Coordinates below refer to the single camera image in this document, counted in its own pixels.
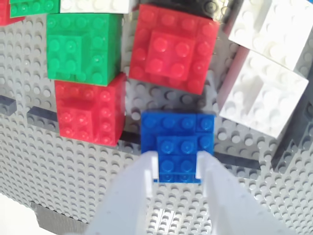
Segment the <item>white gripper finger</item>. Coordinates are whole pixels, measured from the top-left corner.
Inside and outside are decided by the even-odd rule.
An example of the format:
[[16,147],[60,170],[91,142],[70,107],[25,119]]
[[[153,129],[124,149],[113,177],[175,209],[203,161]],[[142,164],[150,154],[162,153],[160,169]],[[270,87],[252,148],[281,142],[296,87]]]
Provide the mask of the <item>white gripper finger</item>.
[[197,153],[196,177],[203,185],[213,235],[291,235],[239,184],[219,160],[206,151]]
[[145,235],[146,199],[157,176],[158,153],[141,154],[113,179],[85,234]]

